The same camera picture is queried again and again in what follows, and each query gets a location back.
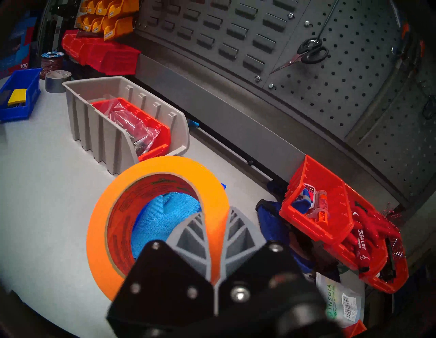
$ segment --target yellow sponge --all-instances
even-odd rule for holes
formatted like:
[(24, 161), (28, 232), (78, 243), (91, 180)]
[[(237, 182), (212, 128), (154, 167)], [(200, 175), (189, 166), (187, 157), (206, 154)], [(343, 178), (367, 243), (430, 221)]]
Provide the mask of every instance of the yellow sponge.
[(26, 102), (26, 89), (14, 89), (12, 92), (12, 95), (9, 98), (9, 101), (7, 102), (8, 106), (18, 104), (18, 103), (25, 103)]

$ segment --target red plastic bin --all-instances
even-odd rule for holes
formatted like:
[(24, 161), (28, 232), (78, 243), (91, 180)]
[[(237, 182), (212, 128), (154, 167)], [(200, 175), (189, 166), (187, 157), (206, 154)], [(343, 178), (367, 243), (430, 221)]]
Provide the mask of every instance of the red plastic bin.
[(356, 324), (350, 325), (342, 329), (342, 333), (344, 334), (345, 338), (351, 338), (357, 336), (358, 334), (365, 331), (366, 331), (366, 326), (363, 324), (363, 322), (360, 319), (357, 321)]
[(65, 49), (65, 51), (67, 52), (67, 54), (69, 55), (70, 53), (70, 47), (71, 47), (71, 43), (73, 41), (73, 39), (76, 38), (77, 33), (79, 32), (78, 29), (70, 29), (65, 31), (64, 37), (62, 38), (62, 48)]
[[(378, 211), (373, 207), (371, 203), (360, 196), (352, 187), (345, 184), (347, 190), (347, 196), (350, 204), (354, 204), (354, 201), (358, 202), (367, 210), (372, 210), (375, 213)], [(369, 284), (376, 289), (392, 294), (396, 292), (409, 277), (409, 271), (407, 268), (406, 258), (401, 258), (395, 262), (396, 277), (392, 282), (385, 282), (376, 275), (383, 269), (388, 261), (388, 251), (386, 248), (385, 238), (380, 236), (378, 239), (378, 248), (376, 248), (371, 241), (367, 241), (369, 251), (371, 254), (371, 262), (369, 264), (369, 271), (360, 273), (359, 278), (366, 284)], [(324, 249), (329, 252), (333, 257), (340, 260), (346, 266), (352, 270), (358, 270), (357, 258), (353, 251), (347, 249), (342, 243), (335, 245), (324, 245)]]
[[(304, 183), (314, 186), (317, 191), (327, 192), (327, 226), (315, 223), (292, 207), (291, 204), (303, 191)], [(342, 242), (353, 228), (344, 181), (308, 155), (289, 182), (279, 214), (313, 240), (330, 245)]]
[(68, 30), (62, 38), (66, 53), (81, 65), (89, 65), (106, 75), (134, 75), (139, 50), (103, 38), (78, 38), (79, 30)]
[(134, 75), (140, 53), (135, 48), (105, 41), (90, 47), (87, 64), (106, 75)]
[[(145, 154), (142, 154), (138, 157), (138, 160), (144, 161), (149, 158), (157, 157), (157, 156), (163, 156), (168, 154), (168, 151), (170, 150), (170, 144), (171, 144), (171, 132), (170, 128), (161, 122), (159, 122), (154, 117), (151, 117), (143, 110), (139, 109), (138, 107), (131, 104), (129, 101), (123, 99), (123, 98), (117, 98), (117, 100), (125, 107), (128, 111), (130, 111), (132, 114), (134, 114), (137, 118), (142, 120), (144, 124), (147, 127), (151, 128), (160, 128), (159, 135), (156, 137), (156, 139), (153, 142), (153, 145), (151, 146), (150, 150), (148, 150)], [(92, 105), (101, 111), (102, 106), (109, 102), (110, 100), (103, 100), (92, 103)]]
[(103, 38), (76, 38), (70, 45), (69, 55), (78, 61), (82, 66), (88, 64), (91, 46), (103, 43)]

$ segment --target bin label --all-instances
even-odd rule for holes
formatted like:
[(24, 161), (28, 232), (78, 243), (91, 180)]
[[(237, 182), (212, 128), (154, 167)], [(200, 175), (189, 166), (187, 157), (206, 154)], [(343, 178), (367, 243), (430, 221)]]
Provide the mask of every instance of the bin label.
[(113, 34), (113, 31), (110, 31), (108, 34), (105, 34), (104, 38), (107, 39), (108, 37), (110, 37)]

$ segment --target white table surface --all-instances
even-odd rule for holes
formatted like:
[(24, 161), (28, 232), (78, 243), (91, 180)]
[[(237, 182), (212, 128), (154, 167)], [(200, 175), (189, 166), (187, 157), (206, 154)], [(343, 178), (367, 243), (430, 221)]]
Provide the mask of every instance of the white table surface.
[[(0, 282), (79, 337), (114, 337), (110, 301), (86, 256), (89, 218), (114, 176), (73, 140), (65, 94), (46, 92), (42, 80), (40, 87), (29, 120), (0, 124)], [(191, 136), (185, 157), (212, 171), (230, 205), (258, 224), (256, 203), (274, 197), (236, 156), (199, 139)]]

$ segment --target wire spool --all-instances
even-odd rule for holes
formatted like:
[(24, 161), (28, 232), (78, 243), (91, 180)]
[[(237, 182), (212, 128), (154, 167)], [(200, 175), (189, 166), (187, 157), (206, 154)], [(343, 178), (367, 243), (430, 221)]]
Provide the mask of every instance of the wire spool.
[(50, 51), (41, 55), (42, 71), (39, 75), (40, 79), (45, 79), (45, 74), (54, 70), (62, 69), (62, 62), (64, 60), (64, 53), (60, 51)]

